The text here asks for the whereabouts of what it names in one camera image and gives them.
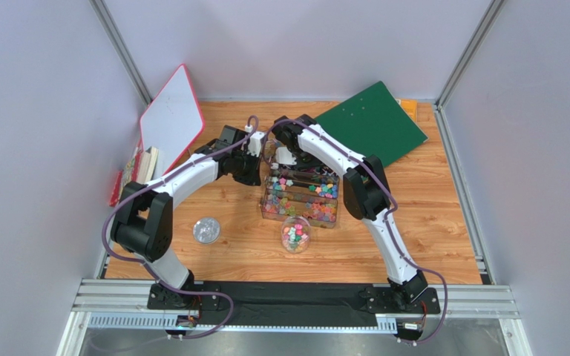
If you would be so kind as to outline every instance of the clear plastic box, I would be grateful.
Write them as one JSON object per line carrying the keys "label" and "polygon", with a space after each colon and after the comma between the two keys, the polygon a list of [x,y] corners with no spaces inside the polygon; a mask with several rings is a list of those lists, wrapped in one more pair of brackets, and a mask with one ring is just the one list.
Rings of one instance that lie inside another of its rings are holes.
{"label": "clear plastic box", "polygon": [[333,175],[270,169],[261,200],[263,218],[284,221],[301,216],[311,226],[333,228],[338,212],[338,181]]}

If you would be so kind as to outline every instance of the colorful beads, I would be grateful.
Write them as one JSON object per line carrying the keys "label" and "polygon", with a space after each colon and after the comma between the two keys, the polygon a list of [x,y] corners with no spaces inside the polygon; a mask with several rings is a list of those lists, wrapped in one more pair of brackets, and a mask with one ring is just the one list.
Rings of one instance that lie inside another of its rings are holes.
{"label": "colorful beads", "polygon": [[268,190],[262,210],[279,216],[263,217],[279,220],[298,215],[309,219],[313,225],[324,227],[337,220],[335,199],[338,198],[338,184],[335,179],[313,176],[310,179],[312,183],[302,185],[300,180],[289,177],[276,174],[266,180]]}
{"label": "colorful beads", "polygon": [[309,245],[311,226],[300,217],[290,217],[283,222],[283,247],[292,253],[304,251]]}

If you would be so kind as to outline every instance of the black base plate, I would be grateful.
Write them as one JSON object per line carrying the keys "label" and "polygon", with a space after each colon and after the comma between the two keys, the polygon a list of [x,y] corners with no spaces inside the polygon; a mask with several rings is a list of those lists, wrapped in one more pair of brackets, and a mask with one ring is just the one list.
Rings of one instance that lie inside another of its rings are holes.
{"label": "black base plate", "polygon": [[[191,286],[191,291],[219,291],[216,284],[196,284]],[[147,309],[151,310],[181,310],[187,309],[196,297],[181,295],[162,287],[160,284],[151,285]],[[219,297],[201,297],[202,310],[217,310],[219,307]]]}
{"label": "black base plate", "polygon": [[407,305],[403,310],[397,306],[396,301],[392,298],[394,292],[391,287],[367,287],[364,290],[364,296],[367,298],[367,310],[369,313],[388,313],[388,314],[423,314],[421,302],[425,303],[428,314],[440,314],[439,297],[436,289],[427,288],[423,293],[411,304]]}

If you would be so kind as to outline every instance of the green folder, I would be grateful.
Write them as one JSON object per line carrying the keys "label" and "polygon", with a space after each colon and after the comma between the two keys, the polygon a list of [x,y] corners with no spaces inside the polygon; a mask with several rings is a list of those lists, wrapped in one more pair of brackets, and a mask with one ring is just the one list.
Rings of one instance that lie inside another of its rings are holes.
{"label": "green folder", "polygon": [[376,155],[384,167],[428,139],[383,82],[371,85],[316,120],[342,145],[364,156]]}

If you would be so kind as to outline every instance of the gray wall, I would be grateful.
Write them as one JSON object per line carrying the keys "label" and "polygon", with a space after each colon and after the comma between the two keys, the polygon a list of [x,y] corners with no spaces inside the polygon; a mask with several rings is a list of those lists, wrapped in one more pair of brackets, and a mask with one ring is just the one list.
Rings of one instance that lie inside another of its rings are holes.
{"label": "gray wall", "polygon": [[489,0],[106,0],[155,95],[185,62],[201,98],[434,99]]}
{"label": "gray wall", "polygon": [[0,355],[54,355],[143,109],[87,1],[0,1]]}
{"label": "gray wall", "polygon": [[570,355],[570,2],[508,1],[445,108],[536,355]]}

